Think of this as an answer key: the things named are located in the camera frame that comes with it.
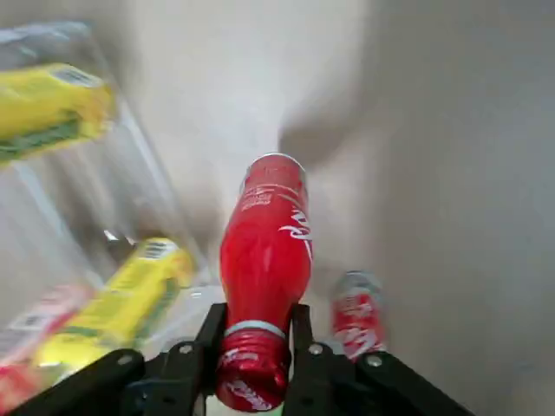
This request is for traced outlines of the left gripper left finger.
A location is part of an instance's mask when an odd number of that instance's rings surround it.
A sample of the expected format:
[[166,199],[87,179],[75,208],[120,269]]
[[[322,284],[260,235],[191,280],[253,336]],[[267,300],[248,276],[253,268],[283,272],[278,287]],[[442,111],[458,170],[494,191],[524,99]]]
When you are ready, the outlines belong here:
[[213,393],[227,305],[214,303],[196,337],[151,360],[118,349],[23,402],[11,415],[203,415]]

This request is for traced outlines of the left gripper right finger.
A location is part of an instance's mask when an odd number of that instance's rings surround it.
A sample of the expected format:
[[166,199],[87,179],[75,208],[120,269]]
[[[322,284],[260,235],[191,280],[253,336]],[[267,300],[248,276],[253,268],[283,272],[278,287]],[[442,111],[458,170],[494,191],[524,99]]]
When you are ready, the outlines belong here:
[[314,340],[310,307],[291,311],[293,373],[285,415],[471,416],[473,413],[387,352],[356,361]]

